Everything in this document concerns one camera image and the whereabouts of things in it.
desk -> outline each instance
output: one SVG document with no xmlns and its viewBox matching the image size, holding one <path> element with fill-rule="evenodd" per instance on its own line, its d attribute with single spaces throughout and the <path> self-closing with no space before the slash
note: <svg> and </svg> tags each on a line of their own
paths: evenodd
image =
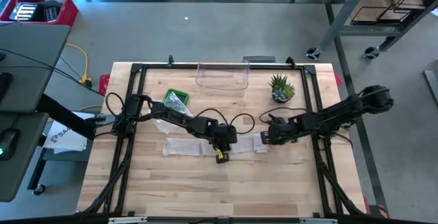
<svg viewBox="0 0 438 224">
<path fill-rule="evenodd" d="M 48 118 L 45 113 L 20 114 L 18 118 L 17 114 L 0 114 L 0 131 L 15 120 L 14 128 L 20 131 L 14 156 L 0 162 L 0 201 L 15 198 Z"/>
<path fill-rule="evenodd" d="M 340 101 L 331 64 L 316 64 L 324 107 Z M 124 97 L 131 63 L 113 65 L 107 92 Z M 243 97 L 223 97 L 202 94 L 195 82 L 196 70 L 148 69 L 144 93 L 162 100 L 167 89 L 189 93 L 188 108 L 197 114 L 205 108 L 217 108 L 228 120 L 240 112 L 259 116 L 278 107 L 270 96 L 267 82 L 273 73 L 286 74 L 296 89 L 295 97 L 286 106 L 305 107 L 300 73 L 292 71 L 257 70 L 250 72 L 249 86 Z M 313 107 L 316 107 L 311 90 Z M 117 98 L 110 98 L 113 110 L 120 110 Z M 143 114 L 148 112 L 144 105 Z M 300 112 L 281 110 L 273 115 L 293 116 Z M 220 120 L 218 114 L 203 115 Z M 251 127 L 249 118 L 242 116 L 233 123 L 237 130 Z M 256 121 L 252 133 L 267 130 Z M 103 127 L 97 133 L 106 132 Z M 124 214 L 136 211 L 146 216 L 312 216 L 322 213 L 320 191 L 310 137 L 297 143 L 271 146 L 269 153 L 230 155 L 230 162 L 216 164 L 214 158 L 162 156 L 166 137 L 191 138 L 183 129 L 169 135 L 158 132 L 153 121 L 139 123 L 129 172 Z M 109 178 L 116 137 L 100 136 L 94 140 L 77 210 L 87 208 L 102 191 Z M 338 182 L 357 207 L 365 211 L 361 186 L 350 144 L 342 138 L 332 139 L 332 152 Z M 335 209 L 331 187 L 327 185 L 332 210 Z M 113 194 L 114 207 L 118 189 Z"/>
<path fill-rule="evenodd" d="M 12 124 L 10 119 L 14 119 L 11 117 L 16 117 L 17 114 L 21 116 L 18 121 L 26 124 L 19 127 L 21 135 L 15 156 L 7 162 L 0 162 L 0 201 L 11 201 L 26 172 L 42 128 L 47 122 L 48 117 L 44 113 L 87 138 L 94 138 L 94 127 L 87 125 L 83 119 L 44 94 L 53 72 L 53 69 L 48 68 L 55 67 L 70 27 L 28 23 L 1 25 L 0 53 L 6 54 L 6 57 L 0 62 L 0 72 L 11 73 L 12 81 L 5 97 L 0 101 L 0 132 L 8 128 L 7 124 Z M 42 156 L 29 184 L 31 189 L 36 187 L 44 168 L 41 161 Z"/>
<path fill-rule="evenodd" d="M 0 49 L 7 49 L 55 67 L 70 33 L 65 25 L 14 23 L 0 27 Z M 13 75 L 8 93 L 0 102 L 0 112 L 33 112 L 49 83 L 52 70 L 8 68 L 9 66 L 43 66 L 19 55 L 5 53 L 0 71 Z"/>
<path fill-rule="evenodd" d="M 0 62 L 0 71 L 12 74 L 10 87 L 0 102 L 0 112 L 46 112 L 78 134 L 93 139 L 93 127 L 44 94 L 53 69 L 35 68 L 55 67 L 69 33 L 70 27 L 65 25 L 13 23 L 0 27 L 0 53 L 6 54 Z"/>
</svg>

small potted plant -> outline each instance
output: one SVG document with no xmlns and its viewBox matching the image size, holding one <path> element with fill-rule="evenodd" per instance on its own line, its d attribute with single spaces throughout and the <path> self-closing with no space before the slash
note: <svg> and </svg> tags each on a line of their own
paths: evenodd
<svg viewBox="0 0 438 224">
<path fill-rule="evenodd" d="M 287 83 L 287 77 L 281 75 L 273 75 L 269 85 L 272 88 L 272 98 L 277 103 L 286 103 L 295 95 L 293 85 Z"/>
</svg>

butcher block tabletop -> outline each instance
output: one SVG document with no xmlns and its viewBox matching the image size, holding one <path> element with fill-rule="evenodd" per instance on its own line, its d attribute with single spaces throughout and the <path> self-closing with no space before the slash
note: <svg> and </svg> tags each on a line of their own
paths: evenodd
<svg viewBox="0 0 438 224">
<path fill-rule="evenodd" d="M 126 95 L 129 73 L 133 62 L 115 62 L 107 93 Z M 340 100 L 331 64 L 315 64 L 324 108 Z M 295 96 L 286 104 L 272 100 L 268 85 L 273 73 L 288 76 L 294 85 Z M 236 114 L 246 112 L 255 117 L 251 134 L 268 130 L 258 116 L 279 106 L 305 108 L 305 98 L 299 71 L 251 70 L 249 85 L 243 97 L 203 94 L 196 84 L 196 69 L 148 69 L 144 94 L 162 101 L 169 88 L 189 94 L 187 107 L 192 115 L 206 108 L 215 108 L 230 121 Z M 138 78 L 134 90 L 137 90 Z M 308 77 L 312 107 L 315 99 Z M 121 103 L 109 98 L 109 106 L 120 112 Z M 144 105 L 142 114 L 149 109 Z M 102 113 L 109 114 L 103 105 Z M 288 118 L 303 111 L 277 110 L 273 115 Z M 219 114 L 202 114 L 221 122 Z M 252 125 L 247 116 L 234 122 L 238 131 Z M 108 132 L 111 126 L 96 132 Z M 216 164 L 214 157 L 184 155 L 163 156 L 166 138 L 193 138 L 177 127 L 169 134 L 160 132 L 154 120 L 138 123 L 123 212 L 135 211 L 141 216 L 245 216 L 245 217 L 309 217 L 314 212 L 322 215 L 320 188 L 310 136 L 297 143 L 270 146 L 268 153 L 230 154 L 230 162 Z M 340 137 L 332 138 L 331 149 L 340 186 L 358 209 L 365 212 L 365 204 L 351 145 Z M 85 210 L 102 191 L 109 179 L 116 137 L 110 134 L 94 139 L 93 148 L 83 181 L 77 210 Z M 115 187 L 112 208 L 116 205 L 118 185 Z M 333 191 L 327 185 L 331 209 L 335 209 Z"/>
</svg>

concrete floor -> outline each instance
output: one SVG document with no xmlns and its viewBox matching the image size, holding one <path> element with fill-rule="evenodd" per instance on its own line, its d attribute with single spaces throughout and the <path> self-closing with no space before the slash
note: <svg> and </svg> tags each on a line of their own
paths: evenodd
<svg viewBox="0 0 438 224">
<path fill-rule="evenodd" d="M 323 5 L 85 2 L 76 5 L 80 13 L 68 41 L 88 52 L 89 76 L 95 88 L 99 76 L 110 72 L 112 62 L 166 61 L 169 54 L 178 62 L 238 62 L 245 55 L 275 55 L 279 62 L 292 56 L 297 62 L 314 63 L 304 56 L 305 51 L 316 46 L 329 28 Z M 390 112 L 364 116 L 388 210 L 392 218 L 436 222 L 438 107 L 422 71 L 438 58 L 438 17 L 428 15 L 378 59 L 360 58 L 365 48 L 382 41 L 383 38 L 342 38 L 356 90 L 381 84 L 391 90 L 396 102 Z M 65 48 L 62 56 L 82 74 L 80 52 Z M 332 63 L 341 74 L 334 45 L 318 62 Z M 61 61 L 57 67 L 72 73 Z M 62 97 L 65 91 L 72 94 Z M 100 96 L 59 75 L 53 75 L 46 93 L 72 110 L 103 102 Z M 344 86 L 339 93 L 343 98 L 347 96 Z M 350 136 L 355 144 L 363 193 L 373 203 L 354 129 Z M 41 182 L 49 187 L 39 197 L 25 190 L 31 173 L 28 170 L 17 198 L 11 203 L 0 203 L 0 219 L 73 213 L 85 168 L 84 164 L 48 162 Z"/>
</svg>

transparent bin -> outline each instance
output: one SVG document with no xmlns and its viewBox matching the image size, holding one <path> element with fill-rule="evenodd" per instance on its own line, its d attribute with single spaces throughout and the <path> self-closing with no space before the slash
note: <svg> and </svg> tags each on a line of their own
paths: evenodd
<svg viewBox="0 0 438 224">
<path fill-rule="evenodd" d="M 249 62 L 199 62 L 196 83 L 199 90 L 209 95 L 243 97 L 248 88 Z"/>
</svg>

